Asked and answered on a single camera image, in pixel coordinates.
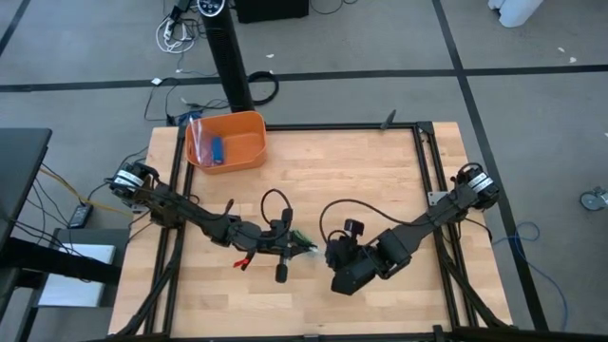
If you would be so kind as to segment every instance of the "yellow cable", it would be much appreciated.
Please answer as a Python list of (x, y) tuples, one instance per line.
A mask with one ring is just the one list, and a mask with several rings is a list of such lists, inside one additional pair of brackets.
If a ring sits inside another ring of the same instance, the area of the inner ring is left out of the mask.
[(93, 205), (95, 207), (98, 207), (100, 209), (104, 209), (104, 210), (111, 211), (111, 212), (114, 212), (114, 213), (123, 214), (123, 215), (128, 216), (128, 217), (132, 217), (133, 216), (132, 213), (127, 213), (127, 212), (122, 211), (122, 210), (114, 209), (114, 208), (109, 207), (107, 205), (103, 205), (101, 203), (98, 203), (98, 202), (95, 202), (95, 201), (92, 201), (92, 200), (88, 200), (88, 199), (80, 196), (80, 194), (71, 185), (69, 185), (69, 183), (67, 183), (66, 181), (60, 179), (59, 177), (57, 177), (55, 175), (53, 175), (51, 172), (45, 170), (44, 168), (40, 168), (40, 172), (42, 172), (45, 175), (47, 175), (47, 176), (53, 178), (54, 180), (58, 181), (60, 184), (62, 184), (67, 189), (67, 191), (69, 191), (70, 193), (72, 193), (72, 195), (76, 196), (78, 198), (78, 200), (81, 201), (81, 202), (83, 202), (83, 203), (88, 203), (88, 204), (91, 204), (91, 205)]

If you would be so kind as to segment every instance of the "black box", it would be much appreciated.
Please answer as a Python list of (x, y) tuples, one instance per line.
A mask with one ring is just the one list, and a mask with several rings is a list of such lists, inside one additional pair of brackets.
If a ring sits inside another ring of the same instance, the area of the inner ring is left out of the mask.
[(235, 0), (235, 5), (244, 24), (308, 15), (308, 0)]

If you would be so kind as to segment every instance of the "black desk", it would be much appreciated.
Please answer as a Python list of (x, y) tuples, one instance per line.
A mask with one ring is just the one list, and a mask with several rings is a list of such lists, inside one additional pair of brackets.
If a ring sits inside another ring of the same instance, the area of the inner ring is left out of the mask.
[(118, 284), (120, 278), (120, 267), (10, 237), (50, 135), (50, 129), (0, 128), (0, 320), (14, 287), (38, 289), (46, 273), (106, 284)]

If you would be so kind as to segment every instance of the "orange plastic container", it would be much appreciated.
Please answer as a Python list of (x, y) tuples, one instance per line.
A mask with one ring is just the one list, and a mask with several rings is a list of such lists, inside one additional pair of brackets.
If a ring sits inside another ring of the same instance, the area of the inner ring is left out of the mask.
[(190, 163), (204, 173), (216, 175), (225, 172), (260, 167), (266, 162), (266, 124), (255, 111), (218, 115), (195, 120), (201, 121), (204, 131), (213, 132), (223, 142), (224, 163), (205, 166), (199, 163), (191, 124), (186, 128), (186, 155)]

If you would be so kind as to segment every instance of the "wooden table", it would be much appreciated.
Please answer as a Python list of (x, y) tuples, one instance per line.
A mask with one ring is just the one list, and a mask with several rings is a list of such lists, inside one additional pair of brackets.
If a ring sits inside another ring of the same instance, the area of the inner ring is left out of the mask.
[[(449, 178), (466, 163), (460, 131), (456, 123), (436, 123), (435, 133)], [(165, 182), (170, 177), (176, 137), (177, 128), (156, 128), (152, 132), (146, 163), (155, 167)], [(207, 210), (216, 213), (234, 199), (231, 214), (267, 229), (262, 225), (259, 201), (266, 190), (278, 188), (294, 207), (294, 228), (320, 245), (319, 214), (332, 200), (364, 200), (403, 220), (415, 219), (427, 209), (410, 130), (269, 132), (268, 156), (262, 167), (253, 170), (207, 176), (197, 169), (192, 193), (200, 197)], [(427, 159), (432, 166), (430, 156)], [(180, 190), (185, 166), (183, 159)], [(270, 196), (266, 212), (278, 218), (283, 205), (279, 197)], [(469, 217), (484, 222), (481, 214)], [(346, 218), (365, 222), (362, 241), (394, 226), (350, 203), (333, 207), (324, 225), (328, 231), (341, 229)], [(111, 333), (124, 326), (150, 289), (160, 230), (151, 226), (128, 246)], [(465, 264), (473, 288), (500, 319), (510, 322), (485, 230), (465, 221), (462, 231)], [(233, 268), (233, 262), (242, 258), (243, 253), (212, 244), (199, 227), (187, 224), (173, 337), (420, 333), (430, 331), (435, 324), (449, 330), (431, 236), (423, 240), (408, 267), (390, 280), (377, 277), (353, 296), (330, 291), (333, 272), (322, 253), (294, 258), (285, 284), (275, 283), (276, 256), (256, 256), (246, 272)], [(459, 290), (455, 292), (461, 298)], [(165, 294), (159, 303), (157, 332), (161, 330)], [(466, 322), (464, 306), (460, 300), (458, 304), (461, 322)]]

